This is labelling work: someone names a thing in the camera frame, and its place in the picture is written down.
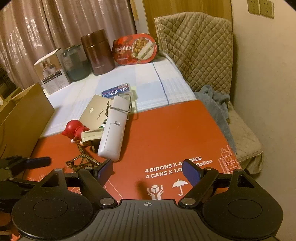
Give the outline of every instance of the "cushion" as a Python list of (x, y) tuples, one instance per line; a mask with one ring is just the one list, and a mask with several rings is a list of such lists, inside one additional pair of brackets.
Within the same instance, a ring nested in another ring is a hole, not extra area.
[(230, 132), (237, 147), (237, 161), (250, 174), (260, 172), (263, 169), (263, 153), (258, 138), (236, 113), (230, 102), (228, 102), (228, 115)]
[(220, 93), (229, 93), (233, 56), (229, 20), (183, 12), (154, 21), (159, 49), (173, 59), (193, 91), (209, 84)]

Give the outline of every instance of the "wall socket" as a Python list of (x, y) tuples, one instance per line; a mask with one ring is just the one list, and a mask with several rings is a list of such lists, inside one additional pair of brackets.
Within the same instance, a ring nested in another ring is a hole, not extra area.
[(259, 0), (247, 0), (248, 11), (251, 14), (260, 14)]
[(274, 3), (272, 1), (267, 1), (267, 0), (259, 0), (259, 2), (260, 2), (260, 15), (268, 18), (274, 18)]

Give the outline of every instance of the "white remote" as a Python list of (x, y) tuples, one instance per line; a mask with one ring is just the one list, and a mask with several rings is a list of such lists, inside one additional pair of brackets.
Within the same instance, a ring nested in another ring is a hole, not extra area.
[(100, 157), (119, 160), (129, 106), (130, 102), (125, 98), (114, 97), (98, 149)]

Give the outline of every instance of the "curtain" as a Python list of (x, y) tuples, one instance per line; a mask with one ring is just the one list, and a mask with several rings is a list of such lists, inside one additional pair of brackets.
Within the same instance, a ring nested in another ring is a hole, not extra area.
[(105, 29), (110, 46), (136, 33), (129, 0), (12, 0), (0, 11), (0, 61), (16, 85), (40, 82), (34, 63)]

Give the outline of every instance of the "small blue package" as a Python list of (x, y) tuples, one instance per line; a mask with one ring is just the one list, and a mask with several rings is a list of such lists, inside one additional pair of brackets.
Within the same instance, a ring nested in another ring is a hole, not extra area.
[(131, 99), (133, 100), (133, 92), (132, 92), (130, 84), (128, 84), (128, 83), (113, 87), (108, 90), (105, 90), (101, 93), (101, 96), (104, 98), (113, 99), (114, 96), (119, 95), (119, 94), (130, 94)]

